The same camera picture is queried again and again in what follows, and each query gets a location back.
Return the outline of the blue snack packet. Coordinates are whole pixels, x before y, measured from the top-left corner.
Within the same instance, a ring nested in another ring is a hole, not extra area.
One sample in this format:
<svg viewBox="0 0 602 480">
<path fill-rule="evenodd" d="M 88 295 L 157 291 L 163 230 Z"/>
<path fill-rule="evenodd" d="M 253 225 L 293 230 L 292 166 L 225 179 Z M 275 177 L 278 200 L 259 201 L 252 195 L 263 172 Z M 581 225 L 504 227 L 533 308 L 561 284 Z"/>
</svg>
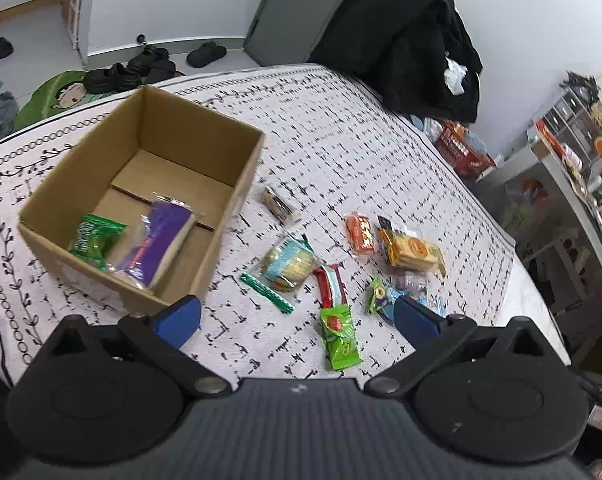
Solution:
<svg viewBox="0 0 602 480">
<path fill-rule="evenodd" d="M 387 288 L 387 303 L 381 308 L 381 313 L 390 321 L 394 319 L 394 304 L 401 296 L 407 295 L 416 300 L 423 306 L 429 308 L 437 315 L 446 315 L 446 305 L 442 297 L 429 297 L 423 290 L 420 292 L 410 292 L 409 290 L 396 289 L 394 287 Z"/>
</svg>

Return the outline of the orange biscuit sandwich pack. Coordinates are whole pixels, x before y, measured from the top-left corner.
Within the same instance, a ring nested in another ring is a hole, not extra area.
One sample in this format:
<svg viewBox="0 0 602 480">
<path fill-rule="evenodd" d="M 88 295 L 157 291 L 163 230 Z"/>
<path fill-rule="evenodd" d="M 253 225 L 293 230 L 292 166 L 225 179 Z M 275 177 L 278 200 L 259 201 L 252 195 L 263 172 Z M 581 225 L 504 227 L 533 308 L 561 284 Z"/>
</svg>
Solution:
<svg viewBox="0 0 602 480">
<path fill-rule="evenodd" d="M 438 272 L 446 277 L 446 266 L 440 247 L 420 237 L 417 231 L 378 216 L 379 236 L 386 260 L 395 269 Z"/>
</svg>

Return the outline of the purple wafer pack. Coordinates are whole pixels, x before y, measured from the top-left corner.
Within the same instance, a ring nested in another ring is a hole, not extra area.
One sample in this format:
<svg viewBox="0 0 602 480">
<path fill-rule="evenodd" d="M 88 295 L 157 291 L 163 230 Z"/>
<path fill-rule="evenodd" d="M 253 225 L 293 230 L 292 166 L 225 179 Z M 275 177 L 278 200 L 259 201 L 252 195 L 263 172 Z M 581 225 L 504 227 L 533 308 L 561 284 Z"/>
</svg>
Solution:
<svg viewBox="0 0 602 480">
<path fill-rule="evenodd" d="M 107 270 L 137 289 L 155 289 L 200 218 L 201 214 L 182 200 L 155 194 L 149 211 L 123 245 L 126 251 L 109 263 Z"/>
</svg>

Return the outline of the green snack packet with tomato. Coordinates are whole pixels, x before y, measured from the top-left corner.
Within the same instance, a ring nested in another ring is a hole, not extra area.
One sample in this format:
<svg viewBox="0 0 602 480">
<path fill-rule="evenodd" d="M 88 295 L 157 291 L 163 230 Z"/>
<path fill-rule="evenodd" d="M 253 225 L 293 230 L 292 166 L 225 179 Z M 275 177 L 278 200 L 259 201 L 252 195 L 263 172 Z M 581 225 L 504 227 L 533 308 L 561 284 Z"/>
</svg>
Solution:
<svg viewBox="0 0 602 480">
<path fill-rule="evenodd" d="M 322 334 L 333 370 L 340 372 L 362 362 L 356 344 L 351 309 L 347 304 L 321 310 Z"/>
</svg>

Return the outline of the red white candy bar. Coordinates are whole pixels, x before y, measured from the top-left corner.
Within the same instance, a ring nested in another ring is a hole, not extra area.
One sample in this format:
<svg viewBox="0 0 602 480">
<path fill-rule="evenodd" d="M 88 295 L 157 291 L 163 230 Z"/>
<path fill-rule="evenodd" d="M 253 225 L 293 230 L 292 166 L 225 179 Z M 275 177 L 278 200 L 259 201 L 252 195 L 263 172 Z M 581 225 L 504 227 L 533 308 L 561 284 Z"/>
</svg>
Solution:
<svg viewBox="0 0 602 480">
<path fill-rule="evenodd" d="M 339 307 L 348 303 L 339 266 L 336 263 L 319 266 L 313 271 L 313 275 L 317 279 L 323 309 Z"/>
</svg>

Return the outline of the green twisted stick snack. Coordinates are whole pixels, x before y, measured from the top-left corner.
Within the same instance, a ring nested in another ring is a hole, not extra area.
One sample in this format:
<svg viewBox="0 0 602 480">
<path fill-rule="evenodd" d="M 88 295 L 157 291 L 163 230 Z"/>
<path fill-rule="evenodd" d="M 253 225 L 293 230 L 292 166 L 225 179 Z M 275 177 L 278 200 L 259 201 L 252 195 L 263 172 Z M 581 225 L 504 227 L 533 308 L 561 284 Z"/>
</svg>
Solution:
<svg viewBox="0 0 602 480">
<path fill-rule="evenodd" d="M 243 282 L 243 284 L 251 287 L 255 292 L 268 299 L 281 313 L 290 314 L 293 312 L 292 304 L 284 297 L 281 296 L 278 292 L 275 292 L 274 289 L 271 289 L 266 284 L 259 281 L 253 275 L 243 272 L 239 276 L 239 280 Z"/>
</svg>

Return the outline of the orange small snack packet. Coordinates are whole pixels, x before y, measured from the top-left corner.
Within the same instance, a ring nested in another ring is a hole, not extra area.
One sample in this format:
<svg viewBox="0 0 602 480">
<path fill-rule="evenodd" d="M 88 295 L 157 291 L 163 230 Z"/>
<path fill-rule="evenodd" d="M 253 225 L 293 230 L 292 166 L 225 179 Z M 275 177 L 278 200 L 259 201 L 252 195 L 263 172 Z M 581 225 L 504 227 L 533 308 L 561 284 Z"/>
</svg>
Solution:
<svg viewBox="0 0 602 480">
<path fill-rule="evenodd" d="M 368 217 L 353 212 L 345 217 L 345 227 L 353 252 L 370 255 L 375 251 L 373 226 Z"/>
</svg>

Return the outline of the brown cardboard box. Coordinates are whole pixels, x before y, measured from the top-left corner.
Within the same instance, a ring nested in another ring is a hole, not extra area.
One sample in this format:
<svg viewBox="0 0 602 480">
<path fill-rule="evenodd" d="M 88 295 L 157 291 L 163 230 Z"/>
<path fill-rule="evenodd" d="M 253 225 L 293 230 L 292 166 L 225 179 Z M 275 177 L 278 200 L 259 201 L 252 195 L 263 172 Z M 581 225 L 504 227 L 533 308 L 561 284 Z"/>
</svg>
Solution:
<svg viewBox="0 0 602 480">
<path fill-rule="evenodd" d="M 153 87 L 133 92 L 55 166 L 21 208 L 18 231 L 49 274 L 101 304 L 155 314 L 207 295 L 222 234 L 243 207 L 265 140 L 262 131 Z M 126 224 L 112 249 L 123 257 L 159 196 L 199 218 L 152 289 L 143 290 L 71 255 L 85 214 Z"/>
</svg>

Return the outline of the green round-cookie snack packet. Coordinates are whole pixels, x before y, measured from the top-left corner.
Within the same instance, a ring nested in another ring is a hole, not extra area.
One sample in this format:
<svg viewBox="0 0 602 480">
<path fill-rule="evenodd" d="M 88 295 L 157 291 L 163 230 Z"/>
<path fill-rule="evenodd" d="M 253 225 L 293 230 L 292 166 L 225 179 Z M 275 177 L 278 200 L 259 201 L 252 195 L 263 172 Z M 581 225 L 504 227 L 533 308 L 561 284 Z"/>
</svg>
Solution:
<svg viewBox="0 0 602 480">
<path fill-rule="evenodd" d="M 96 214 L 85 214 L 69 252 L 96 269 L 105 271 L 108 269 L 108 254 L 125 229 L 124 223 Z"/>
</svg>

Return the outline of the clear packet round crackers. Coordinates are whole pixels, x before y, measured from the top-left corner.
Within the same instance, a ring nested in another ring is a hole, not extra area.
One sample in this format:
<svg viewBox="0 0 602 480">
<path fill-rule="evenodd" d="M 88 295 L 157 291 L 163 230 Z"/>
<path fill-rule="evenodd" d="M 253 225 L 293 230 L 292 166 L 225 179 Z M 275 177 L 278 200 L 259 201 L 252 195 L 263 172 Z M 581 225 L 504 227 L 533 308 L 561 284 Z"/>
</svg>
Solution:
<svg viewBox="0 0 602 480">
<path fill-rule="evenodd" d="M 304 241 L 283 236 L 261 260 L 266 285 L 280 292 L 296 290 L 322 264 Z"/>
</svg>

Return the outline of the small brown silver snack packet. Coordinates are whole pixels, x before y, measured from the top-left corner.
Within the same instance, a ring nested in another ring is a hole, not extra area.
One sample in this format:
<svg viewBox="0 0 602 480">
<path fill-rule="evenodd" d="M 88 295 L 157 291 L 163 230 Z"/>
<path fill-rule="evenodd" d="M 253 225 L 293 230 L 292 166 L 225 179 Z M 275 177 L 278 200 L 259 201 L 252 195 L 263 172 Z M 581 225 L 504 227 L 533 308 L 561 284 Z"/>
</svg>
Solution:
<svg viewBox="0 0 602 480">
<path fill-rule="evenodd" d="M 266 185 L 261 192 L 261 203 L 282 226 L 289 226 L 299 220 L 295 207 L 269 185 Z"/>
</svg>

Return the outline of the green blue ring-snack packet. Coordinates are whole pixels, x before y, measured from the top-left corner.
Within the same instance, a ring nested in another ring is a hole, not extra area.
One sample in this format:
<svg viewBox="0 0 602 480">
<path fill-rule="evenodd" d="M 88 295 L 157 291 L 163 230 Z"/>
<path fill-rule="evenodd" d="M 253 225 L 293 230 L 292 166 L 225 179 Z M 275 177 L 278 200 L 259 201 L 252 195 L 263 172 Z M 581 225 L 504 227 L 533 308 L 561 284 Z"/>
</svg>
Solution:
<svg viewBox="0 0 602 480">
<path fill-rule="evenodd" d="M 368 300 L 368 312 L 376 314 L 379 312 L 388 313 L 397 300 L 397 291 L 380 278 L 379 275 L 371 277 L 371 296 Z"/>
</svg>

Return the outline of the white black patterned blanket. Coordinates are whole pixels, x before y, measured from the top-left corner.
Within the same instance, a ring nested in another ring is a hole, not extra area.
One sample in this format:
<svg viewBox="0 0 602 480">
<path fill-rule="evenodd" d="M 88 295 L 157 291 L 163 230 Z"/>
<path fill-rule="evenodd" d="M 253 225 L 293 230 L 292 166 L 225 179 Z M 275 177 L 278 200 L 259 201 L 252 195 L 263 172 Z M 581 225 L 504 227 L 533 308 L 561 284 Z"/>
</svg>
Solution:
<svg viewBox="0 0 602 480">
<path fill-rule="evenodd" d="M 179 78 L 160 90 L 259 129 L 265 135 L 243 207 L 222 234 L 221 251 L 187 356 L 231 382 L 248 377 L 318 378 L 333 370 L 321 335 L 321 296 L 308 278 L 281 313 L 239 280 L 284 235 L 306 237 L 336 263 L 347 293 L 366 379 L 411 352 L 381 316 L 369 314 L 371 277 L 381 252 L 354 254 L 345 217 L 389 218 L 437 244 L 446 277 L 430 275 L 429 297 L 482 325 L 502 310 L 514 264 L 508 236 L 435 148 L 404 118 L 387 112 L 364 86 L 316 65 Z M 130 94 L 44 120 L 0 141 L 0 378 L 13 385 L 69 314 L 109 325 L 126 310 L 101 304 L 49 274 L 18 231 L 21 208 L 55 166 Z M 298 211 L 282 226 L 261 203 L 271 186 Z"/>
</svg>

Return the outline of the red plastic basket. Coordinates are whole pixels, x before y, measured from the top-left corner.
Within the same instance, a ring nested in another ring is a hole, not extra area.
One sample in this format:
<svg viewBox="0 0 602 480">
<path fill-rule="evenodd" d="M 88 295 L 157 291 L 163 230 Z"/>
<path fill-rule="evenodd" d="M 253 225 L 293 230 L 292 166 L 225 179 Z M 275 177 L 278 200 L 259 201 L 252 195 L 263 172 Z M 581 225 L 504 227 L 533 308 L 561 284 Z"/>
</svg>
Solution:
<svg viewBox="0 0 602 480">
<path fill-rule="evenodd" d="M 435 148 L 443 159 L 454 169 L 458 177 L 478 179 L 487 169 L 494 168 L 495 162 L 487 154 L 480 154 L 467 142 L 469 130 L 459 122 L 443 122 L 443 131 L 435 141 Z"/>
</svg>

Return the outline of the black slipper by door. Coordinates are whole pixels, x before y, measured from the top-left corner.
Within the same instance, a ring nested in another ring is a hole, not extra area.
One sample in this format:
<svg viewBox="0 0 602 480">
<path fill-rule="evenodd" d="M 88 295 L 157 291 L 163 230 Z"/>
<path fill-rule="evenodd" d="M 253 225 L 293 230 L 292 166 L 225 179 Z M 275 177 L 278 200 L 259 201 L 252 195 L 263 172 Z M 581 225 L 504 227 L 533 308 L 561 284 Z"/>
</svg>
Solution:
<svg viewBox="0 0 602 480">
<path fill-rule="evenodd" d="M 186 63 L 193 68 L 202 68 L 224 58 L 226 53 L 227 49 L 222 44 L 206 41 L 187 54 Z"/>
</svg>

